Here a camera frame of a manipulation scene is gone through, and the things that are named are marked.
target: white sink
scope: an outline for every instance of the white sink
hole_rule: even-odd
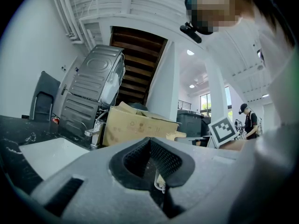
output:
[[[63,138],[23,145],[19,148],[31,167],[44,180],[89,152]]]

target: countertop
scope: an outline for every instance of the countertop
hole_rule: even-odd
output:
[[[0,162],[15,186],[30,194],[43,181],[26,161],[19,146],[57,138],[65,138],[91,150],[90,138],[85,140],[77,137],[54,122],[38,122],[0,115]]]

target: man in black shirt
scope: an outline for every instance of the man in black shirt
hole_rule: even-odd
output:
[[[255,139],[257,138],[257,130],[258,130],[258,125],[257,125],[257,116],[254,112],[252,112],[247,104],[243,104],[241,105],[240,108],[240,114],[244,113],[246,114],[246,120],[245,120],[245,131],[246,131],[246,135],[245,138],[247,140],[250,139]]]

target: wooden staircase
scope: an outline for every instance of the wooden staircase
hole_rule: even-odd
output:
[[[124,48],[126,66],[116,105],[121,101],[146,104],[166,43],[166,39],[151,33],[113,27],[110,45]]]

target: cardboard box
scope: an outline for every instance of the cardboard box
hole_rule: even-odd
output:
[[[160,115],[140,111],[121,102],[110,108],[103,145],[111,146],[145,137],[166,138],[176,132],[178,123]]]

